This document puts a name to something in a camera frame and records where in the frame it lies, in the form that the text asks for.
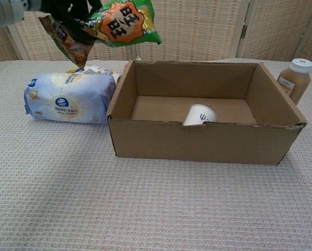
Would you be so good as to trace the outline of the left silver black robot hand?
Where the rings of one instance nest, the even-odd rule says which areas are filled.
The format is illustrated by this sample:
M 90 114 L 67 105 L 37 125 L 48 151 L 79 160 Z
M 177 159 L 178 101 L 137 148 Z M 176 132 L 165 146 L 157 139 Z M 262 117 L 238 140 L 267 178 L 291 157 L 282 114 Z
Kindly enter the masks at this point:
M 41 2 L 40 11 L 50 13 L 54 20 L 62 22 L 75 41 L 88 44 L 96 39 L 83 31 L 78 20 L 88 20 L 102 6 L 100 0 L 45 0 Z

